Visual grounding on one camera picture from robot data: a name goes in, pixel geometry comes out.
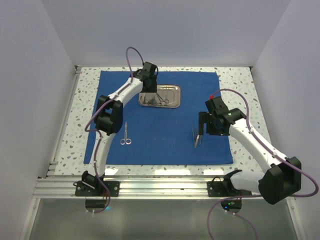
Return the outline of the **broad steel tweezers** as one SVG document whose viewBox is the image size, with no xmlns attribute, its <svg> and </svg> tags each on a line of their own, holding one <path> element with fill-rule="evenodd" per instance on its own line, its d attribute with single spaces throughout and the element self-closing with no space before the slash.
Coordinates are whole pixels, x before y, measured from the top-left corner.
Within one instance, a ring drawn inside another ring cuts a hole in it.
<svg viewBox="0 0 320 240">
<path fill-rule="evenodd" d="M 197 134 L 197 135 L 195 136 L 195 139 L 194 139 L 194 147 L 195 147 L 195 148 L 198 146 L 199 139 L 200 139 L 200 135 Z"/>
</svg>

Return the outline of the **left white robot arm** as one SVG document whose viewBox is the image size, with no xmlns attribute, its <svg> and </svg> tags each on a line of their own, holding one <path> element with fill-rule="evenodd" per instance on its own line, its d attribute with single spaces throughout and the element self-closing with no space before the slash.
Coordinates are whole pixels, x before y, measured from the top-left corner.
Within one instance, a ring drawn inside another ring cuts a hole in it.
<svg viewBox="0 0 320 240">
<path fill-rule="evenodd" d="M 141 69 L 130 73 L 128 80 L 108 96 L 101 95 L 96 110 L 84 128 L 95 133 L 95 142 L 89 164 L 92 168 L 83 172 L 81 180 L 75 182 L 77 197 L 110 197 L 110 187 L 104 181 L 105 165 L 114 137 L 124 120 L 125 105 L 139 93 L 156 93 L 159 69 L 145 62 Z"/>
</svg>

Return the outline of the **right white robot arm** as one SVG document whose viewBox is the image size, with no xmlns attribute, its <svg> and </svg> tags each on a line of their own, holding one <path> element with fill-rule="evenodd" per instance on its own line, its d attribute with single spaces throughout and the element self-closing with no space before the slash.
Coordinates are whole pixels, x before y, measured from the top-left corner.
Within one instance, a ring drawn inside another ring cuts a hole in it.
<svg viewBox="0 0 320 240">
<path fill-rule="evenodd" d="M 247 116 L 238 108 L 228 109 L 220 96 L 205 103 L 207 111 L 198 114 L 198 132 L 193 134 L 194 145 L 201 144 L 204 134 L 231 136 L 253 156 L 261 172 L 234 170 L 223 180 L 207 183 L 210 197 L 237 197 L 251 193 L 260 194 L 274 205 L 301 190 L 301 162 L 296 157 L 288 158 L 274 148 L 251 126 Z"/>
</svg>

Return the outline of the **steel surgical scissors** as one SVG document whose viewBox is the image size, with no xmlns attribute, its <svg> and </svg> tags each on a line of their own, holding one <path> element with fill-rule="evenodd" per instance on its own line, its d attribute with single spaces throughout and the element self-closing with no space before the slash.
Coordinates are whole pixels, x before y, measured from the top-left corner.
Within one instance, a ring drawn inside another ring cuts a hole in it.
<svg viewBox="0 0 320 240">
<path fill-rule="evenodd" d="M 124 124 L 124 137 L 120 140 L 121 145 L 130 145 L 132 140 L 128 138 L 128 122 L 126 121 Z"/>
</svg>

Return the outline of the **blue surgical drape cloth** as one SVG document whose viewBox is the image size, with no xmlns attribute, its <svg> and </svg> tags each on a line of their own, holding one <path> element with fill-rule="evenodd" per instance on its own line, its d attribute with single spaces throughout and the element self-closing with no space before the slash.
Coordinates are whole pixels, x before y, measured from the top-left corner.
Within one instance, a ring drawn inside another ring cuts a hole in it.
<svg viewBox="0 0 320 240">
<path fill-rule="evenodd" d="M 205 135 L 195 147 L 192 127 L 198 125 L 199 112 L 220 88 L 215 72 L 162 71 L 158 84 L 181 89 L 178 108 L 140 106 L 134 96 L 123 110 L 131 144 L 121 145 L 124 129 L 114 137 L 106 163 L 109 165 L 227 165 L 233 163 L 226 136 Z"/>
</svg>

